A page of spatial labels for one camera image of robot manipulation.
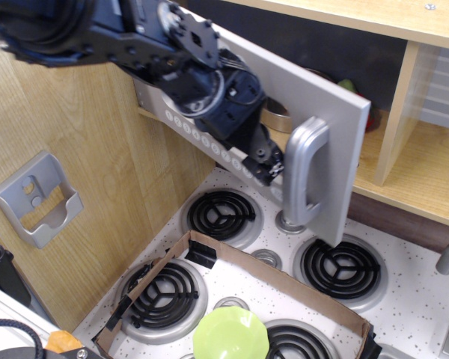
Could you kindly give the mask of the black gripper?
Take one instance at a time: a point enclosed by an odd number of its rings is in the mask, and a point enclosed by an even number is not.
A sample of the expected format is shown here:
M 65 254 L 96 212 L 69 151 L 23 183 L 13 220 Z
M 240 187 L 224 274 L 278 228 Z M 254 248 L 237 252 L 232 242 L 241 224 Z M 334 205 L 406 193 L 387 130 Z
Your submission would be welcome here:
M 243 165 L 260 184 L 270 186 L 284 170 L 284 154 L 260 121 L 266 96 L 251 71 L 174 71 L 159 77 L 159 88 L 200 131 L 242 151 Z

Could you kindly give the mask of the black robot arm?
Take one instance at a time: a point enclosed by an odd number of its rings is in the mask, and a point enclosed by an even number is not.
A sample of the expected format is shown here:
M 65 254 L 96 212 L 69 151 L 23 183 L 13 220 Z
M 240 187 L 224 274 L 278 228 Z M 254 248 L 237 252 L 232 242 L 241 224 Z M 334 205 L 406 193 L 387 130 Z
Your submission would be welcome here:
M 258 77 L 219 45 L 211 21 L 173 1 L 0 1 L 0 41 L 30 64 L 113 63 L 160 89 L 200 131 L 242 151 L 264 185 L 284 169 L 260 122 L 266 97 Z

